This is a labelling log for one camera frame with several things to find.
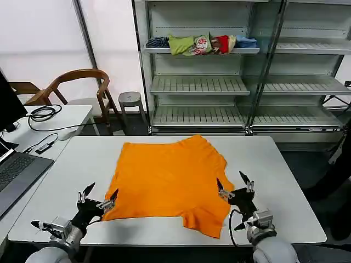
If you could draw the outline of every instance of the computer mouse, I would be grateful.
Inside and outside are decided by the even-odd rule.
[[[72,137],[76,130],[78,129],[78,127],[72,127],[72,128],[66,128],[66,129],[63,129],[61,131],[58,132],[58,139],[60,141],[65,141],[65,140],[68,140],[70,137]]]

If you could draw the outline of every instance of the computer monitor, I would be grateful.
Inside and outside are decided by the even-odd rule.
[[[0,71],[0,131],[13,130],[13,123],[26,114],[26,109]]]

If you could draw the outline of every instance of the shelf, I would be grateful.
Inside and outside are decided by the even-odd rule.
[[[160,106],[153,119],[154,127],[243,127],[236,107]]]
[[[345,4],[350,5],[350,0],[290,0],[289,3],[305,4]]]
[[[238,76],[155,76],[151,91],[154,95],[249,95]]]
[[[269,76],[264,95],[351,95],[330,76]]]
[[[317,106],[260,106],[254,128],[340,128],[341,123],[330,112]]]
[[[211,1],[211,2],[257,2],[268,3],[270,0],[146,0],[147,2],[193,2],[193,1]]]
[[[282,38],[276,46],[277,54],[351,54],[351,41],[326,38]]]
[[[152,53],[152,54],[170,54],[170,48],[147,48],[144,47],[144,52]],[[233,48],[230,54],[257,54],[259,53],[259,48]],[[215,56],[223,56],[227,54],[209,54]]]

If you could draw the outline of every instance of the gray stool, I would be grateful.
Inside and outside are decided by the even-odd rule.
[[[128,124],[126,110],[124,109],[124,107],[139,107],[140,115],[143,121],[145,122],[146,126],[148,126],[148,122],[146,120],[143,109],[143,104],[141,103],[141,94],[139,92],[123,92],[118,97],[118,101],[121,106],[122,117],[126,126],[128,126]]]

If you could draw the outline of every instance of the laptop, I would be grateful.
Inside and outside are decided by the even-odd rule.
[[[53,163],[16,152],[0,138],[0,218]]]

